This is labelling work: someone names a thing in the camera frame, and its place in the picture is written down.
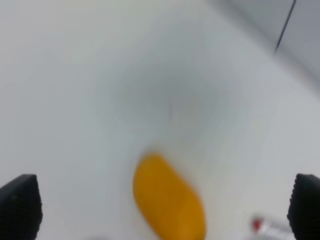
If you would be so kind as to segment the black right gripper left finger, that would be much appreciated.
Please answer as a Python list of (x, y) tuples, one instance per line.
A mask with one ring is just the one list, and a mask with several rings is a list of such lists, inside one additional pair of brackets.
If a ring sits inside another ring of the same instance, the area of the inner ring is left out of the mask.
[(35, 174), (22, 174), (0, 188), (0, 238), (35, 240), (43, 219)]

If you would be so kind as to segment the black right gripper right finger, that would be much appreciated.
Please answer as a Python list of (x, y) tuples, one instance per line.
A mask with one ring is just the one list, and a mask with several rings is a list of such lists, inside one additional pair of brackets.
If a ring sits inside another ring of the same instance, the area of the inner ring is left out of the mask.
[(312, 174), (296, 175), (287, 219), (297, 240), (320, 238), (320, 179)]

